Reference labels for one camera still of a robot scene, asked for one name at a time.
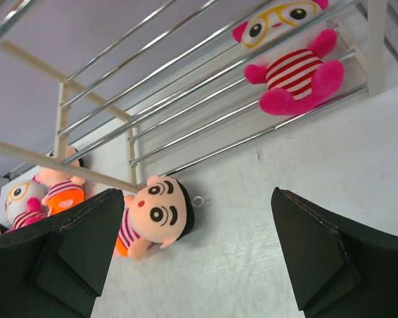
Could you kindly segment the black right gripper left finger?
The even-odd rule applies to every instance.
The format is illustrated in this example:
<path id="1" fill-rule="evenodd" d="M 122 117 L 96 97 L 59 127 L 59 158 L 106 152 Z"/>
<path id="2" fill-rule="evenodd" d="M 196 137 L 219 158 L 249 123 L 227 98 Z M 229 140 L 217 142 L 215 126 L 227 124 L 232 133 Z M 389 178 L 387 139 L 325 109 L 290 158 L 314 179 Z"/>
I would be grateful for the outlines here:
<path id="1" fill-rule="evenodd" d="M 0 235 L 0 317 L 90 317 L 123 210 L 123 192 L 107 189 Z"/>

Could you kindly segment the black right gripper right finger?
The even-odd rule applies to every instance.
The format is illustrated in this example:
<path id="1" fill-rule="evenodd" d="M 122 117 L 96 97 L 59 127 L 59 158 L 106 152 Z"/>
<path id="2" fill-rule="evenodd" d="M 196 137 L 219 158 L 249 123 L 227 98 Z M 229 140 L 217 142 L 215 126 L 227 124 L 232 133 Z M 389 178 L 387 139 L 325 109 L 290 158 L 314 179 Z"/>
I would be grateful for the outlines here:
<path id="1" fill-rule="evenodd" d="M 305 317 L 398 317 L 398 237 L 286 189 L 271 209 Z"/>

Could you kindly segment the pink panda plush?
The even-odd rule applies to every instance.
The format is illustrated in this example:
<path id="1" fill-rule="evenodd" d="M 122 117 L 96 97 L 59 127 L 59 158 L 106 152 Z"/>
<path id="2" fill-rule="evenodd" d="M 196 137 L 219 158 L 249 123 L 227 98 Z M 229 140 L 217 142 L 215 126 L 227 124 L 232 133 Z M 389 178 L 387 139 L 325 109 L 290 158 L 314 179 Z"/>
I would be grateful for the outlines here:
<path id="1" fill-rule="evenodd" d="M 11 224 L 11 231 L 47 217 L 41 203 L 45 195 L 46 188 L 34 180 L 25 180 L 9 190 L 5 200 L 5 215 Z"/>
<path id="2" fill-rule="evenodd" d="M 277 1 L 236 26 L 232 36 L 244 51 L 255 50 L 312 20 L 328 4 Z M 344 65 L 323 59 L 337 41 L 336 31 L 320 23 L 246 65 L 246 80 L 267 88 L 259 99 L 261 110 L 275 116 L 302 115 L 334 95 L 343 84 Z"/>

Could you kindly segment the pink panda plush back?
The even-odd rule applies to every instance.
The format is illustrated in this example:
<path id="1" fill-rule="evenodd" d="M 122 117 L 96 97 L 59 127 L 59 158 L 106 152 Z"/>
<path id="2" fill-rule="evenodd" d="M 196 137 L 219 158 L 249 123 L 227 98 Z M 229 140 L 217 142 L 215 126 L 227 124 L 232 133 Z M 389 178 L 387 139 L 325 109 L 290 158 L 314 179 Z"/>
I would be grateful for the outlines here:
<path id="1" fill-rule="evenodd" d="M 5 215 L 11 224 L 11 231 L 47 217 L 41 203 L 45 195 L 46 188 L 34 180 L 25 180 L 9 190 L 5 200 Z"/>

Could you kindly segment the pink panda plush front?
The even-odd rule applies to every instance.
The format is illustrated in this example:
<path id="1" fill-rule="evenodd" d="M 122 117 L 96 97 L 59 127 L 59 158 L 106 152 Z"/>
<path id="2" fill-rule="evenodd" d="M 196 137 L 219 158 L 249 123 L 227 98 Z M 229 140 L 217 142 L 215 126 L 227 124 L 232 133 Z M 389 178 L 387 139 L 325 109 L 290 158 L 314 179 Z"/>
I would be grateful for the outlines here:
<path id="1" fill-rule="evenodd" d="M 328 4 L 277 1 L 236 26 L 232 36 L 244 51 L 255 50 L 312 20 Z M 344 65 L 323 59 L 337 41 L 336 31 L 320 23 L 246 65 L 246 80 L 267 88 L 259 99 L 261 110 L 275 116 L 302 115 L 334 95 L 343 84 Z"/>

